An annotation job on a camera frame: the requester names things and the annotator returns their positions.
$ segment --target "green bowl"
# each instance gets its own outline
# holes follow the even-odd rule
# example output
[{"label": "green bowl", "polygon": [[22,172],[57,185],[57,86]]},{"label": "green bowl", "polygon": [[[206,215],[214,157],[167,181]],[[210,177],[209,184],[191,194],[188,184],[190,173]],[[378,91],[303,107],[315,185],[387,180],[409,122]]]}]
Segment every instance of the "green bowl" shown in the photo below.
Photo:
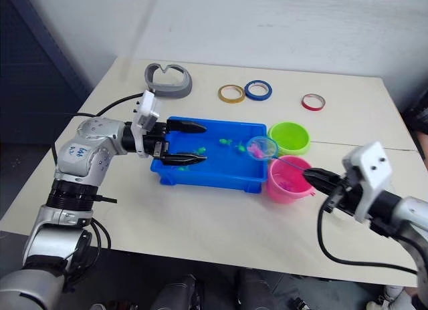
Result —
[{"label": "green bowl", "polygon": [[297,123],[275,124],[269,129],[267,135],[278,143],[278,156],[302,155],[309,151],[310,135],[303,126]]}]

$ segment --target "blue plastic tray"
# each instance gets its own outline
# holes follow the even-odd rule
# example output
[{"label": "blue plastic tray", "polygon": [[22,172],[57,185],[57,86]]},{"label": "blue plastic tray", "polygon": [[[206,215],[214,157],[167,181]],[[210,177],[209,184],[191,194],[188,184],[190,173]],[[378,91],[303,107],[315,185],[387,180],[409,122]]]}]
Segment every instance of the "blue plastic tray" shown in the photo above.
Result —
[{"label": "blue plastic tray", "polygon": [[[204,125],[205,133],[171,132],[167,134],[169,152],[198,152],[208,157],[204,162],[189,166],[165,166],[160,160],[153,160],[150,169],[160,175],[165,185],[190,184],[234,188],[249,193],[260,193],[261,184],[268,179],[268,163],[249,157],[239,150],[254,136],[266,136],[264,124],[228,121],[202,120],[198,118],[170,119],[190,120]],[[230,144],[222,144],[220,139]]]}]

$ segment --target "white wall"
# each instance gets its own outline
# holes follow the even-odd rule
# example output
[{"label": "white wall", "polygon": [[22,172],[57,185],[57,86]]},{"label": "white wall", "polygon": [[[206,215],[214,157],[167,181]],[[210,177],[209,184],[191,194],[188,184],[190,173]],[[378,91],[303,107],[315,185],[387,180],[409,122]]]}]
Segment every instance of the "white wall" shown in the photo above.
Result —
[{"label": "white wall", "polygon": [[428,85],[428,0],[31,1],[91,86],[117,55],[381,76],[400,108]]}]

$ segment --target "gray curved object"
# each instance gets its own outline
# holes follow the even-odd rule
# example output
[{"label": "gray curved object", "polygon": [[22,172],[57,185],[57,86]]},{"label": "gray curved object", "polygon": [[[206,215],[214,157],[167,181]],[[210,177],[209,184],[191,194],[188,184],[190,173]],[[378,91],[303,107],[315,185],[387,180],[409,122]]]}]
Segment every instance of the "gray curved object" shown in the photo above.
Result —
[{"label": "gray curved object", "polygon": [[[166,73],[168,69],[172,68],[183,73],[183,81],[180,84],[156,84],[153,83],[153,74],[158,68],[163,73]],[[188,96],[192,91],[192,77],[188,71],[180,65],[170,64],[165,69],[158,63],[152,63],[146,67],[144,73],[147,86],[150,90],[154,91],[155,96],[165,98],[183,98]]]}]

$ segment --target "red tape roll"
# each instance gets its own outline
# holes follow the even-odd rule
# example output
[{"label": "red tape roll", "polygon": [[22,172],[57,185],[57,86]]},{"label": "red tape roll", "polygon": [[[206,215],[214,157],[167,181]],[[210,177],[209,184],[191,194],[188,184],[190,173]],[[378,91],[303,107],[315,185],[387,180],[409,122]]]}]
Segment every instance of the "red tape roll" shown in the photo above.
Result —
[{"label": "red tape roll", "polygon": [[[316,98],[317,100],[319,100],[321,102],[321,106],[317,107],[317,108],[310,106],[308,103],[305,102],[305,100],[307,100],[308,98]],[[320,111],[326,105],[326,100],[322,96],[319,96],[318,94],[306,94],[302,98],[302,105],[304,108],[307,108],[310,111]]]}]

